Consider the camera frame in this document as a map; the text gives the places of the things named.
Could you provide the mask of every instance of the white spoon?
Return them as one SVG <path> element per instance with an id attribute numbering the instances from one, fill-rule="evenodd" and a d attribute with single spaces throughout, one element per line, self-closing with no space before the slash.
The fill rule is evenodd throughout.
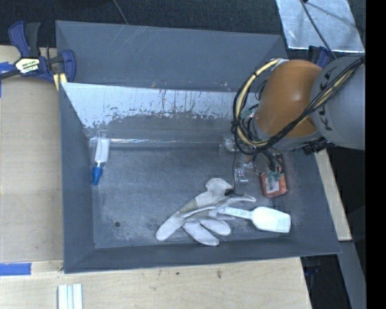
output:
<path id="1" fill-rule="evenodd" d="M 290 215 L 276 209 L 257 207 L 252 211 L 246 211 L 225 207 L 219 213 L 251 220 L 255 227 L 260 230 L 283 233 L 290 231 Z"/>

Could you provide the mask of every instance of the clamp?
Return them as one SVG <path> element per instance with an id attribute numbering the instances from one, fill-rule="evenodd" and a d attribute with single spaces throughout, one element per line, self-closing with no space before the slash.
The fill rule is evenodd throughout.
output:
<path id="1" fill-rule="evenodd" d="M 76 62 L 72 50 L 63 50 L 59 56 L 45 58 L 41 56 L 37 47 L 37 32 L 40 23 L 26 23 L 18 21 L 11 25 L 8 35 L 13 46 L 20 53 L 20 59 L 14 62 L 13 70 L 0 73 L 0 80 L 20 75 L 22 77 L 35 77 L 52 84 L 58 85 L 58 75 L 51 69 L 51 65 L 64 63 L 64 76 L 72 82 L 76 75 Z"/>

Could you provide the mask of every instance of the white glove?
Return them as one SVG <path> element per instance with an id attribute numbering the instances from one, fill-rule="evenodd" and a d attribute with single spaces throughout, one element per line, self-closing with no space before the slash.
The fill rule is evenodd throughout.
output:
<path id="1" fill-rule="evenodd" d="M 232 186 L 221 178 L 210 179 L 206 184 L 206 188 L 207 191 L 191 199 L 160 226 L 156 232 L 157 240 L 166 240 L 177 229 L 183 227 L 199 243 L 217 246 L 219 240 L 208 230 L 220 236 L 228 236 L 231 232 L 230 227 L 222 219 L 232 219 L 222 215 L 218 216 L 217 213 L 239 201 L 252 203 L 256 201 L 254 197 L 250 196 L 227 197 L 225 192 L 232 189 Z"/>

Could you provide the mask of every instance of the cable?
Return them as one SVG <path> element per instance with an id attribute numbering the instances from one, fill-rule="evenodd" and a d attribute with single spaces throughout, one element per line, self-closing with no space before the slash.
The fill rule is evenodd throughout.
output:
<path id="1" fill-rule="evenodd" d="M 116 1 L 116 0 L 112 0 L 112 2 L 115 4 L 115 6 L 116 6 L 118 12 L 119 12 L 120 15 L 122 16 L 122 19 L 123 19 L 124 23 L 125 23 L 126 25 L 129 25 L 129 22 L 127 22 L 126 16 L 123 14 L 122 9 L 121 9 L 120 6 L 118 5 L 117 1 Z"/>
<path id="2" fill-rule="evenodd" d="M 317 28 L 315 22 L 313 21 L 313 19 L 311 18 L 309 12 L 308 12 L 308 9 L 306 8 L 306 6 L 304 5 L 304 2 L 303 0 L 299 0 L 304 11 L 306 12 L 306 15 L 308 16 L 309 20 L 310 20 L 310 23 L 312 24 L 312 26 L 315 28 L 315 31 L 317 32 L 318 36 L 320 37 L 320 40 L 322 40 L 322 42 L 324 43 L 324 45 L 326 46 L 327 50 L 329 50 L 329 53 L 332 55 L 332 57 L 334 59 L 337 59 L 335 53 L 333 53 L 332 49 L 330 49 L 330 46 L 328 45 L 328 43 L 326 42 L 326 40 L 323 38 L 323 35 L 320 33 L 319 29 Z"/>
<path id="3" fill-rule="evenodd" d="M 258 69 L 250 78 L 240 87 L 236 93 L 233 103 L 233 122 L 232 122 L 232 133 L 234 134 L 235 144 L 240 152 L 246 155 L 256 155 L 257 153 L 263 152 L 269 149 L 271 146 L 276 144 L 279 140 L 284 138 L 292 129 L 301 124 L 307 117 L 322 107 L 329 99 L 334 97 L 342 88 L 344 83 L 350 79 L 353 73 L 363 64 L 365 64 L 365 56 L 355 60 L 353 63 L 348 65 L 343 72 L 339 74 L 334 80 L 332 80 L 305 108 L 302 114 L 290 122 L 286 127 L 279 131 L 276 135 L 271 136 L 267 140 L 255 141 L 250 130 L 246 130 L 242 125 L 242 118 L 240 116 L 241 111 L 244 108 L 245 98 L 249 92 L 250 86 L 253 81 L 267 68 L 276 65 L 280 59 L 275 59 Z M 241 145 L 245 144 L 252 147 L 253 151 L 245 150 Z"/>

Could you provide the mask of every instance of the gray bin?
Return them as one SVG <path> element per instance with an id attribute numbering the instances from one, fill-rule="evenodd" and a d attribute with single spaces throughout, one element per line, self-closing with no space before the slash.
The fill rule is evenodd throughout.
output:
<path id="1" fill-rule="evenodd" d="M 234 154 L 219 145 L 234 95 L 258 67 L 286 57 L 279 36 L 59 21 L 57 48 L 72 49 L 78 68 L 59 100 L 66 273 L 340 252 L 315 157 L 302 151 L 284 155 L 285 195 L 264 197 L 253 175 L 246 192 L 257 202 L 237 206 L 289 213 L 289 234 L 236 219 L 217 247 L 182 230 L 154 237 L 210 178 L 233 184 Z M 91 139 L 101 127 L 113 140 L 93 186 Z"/>

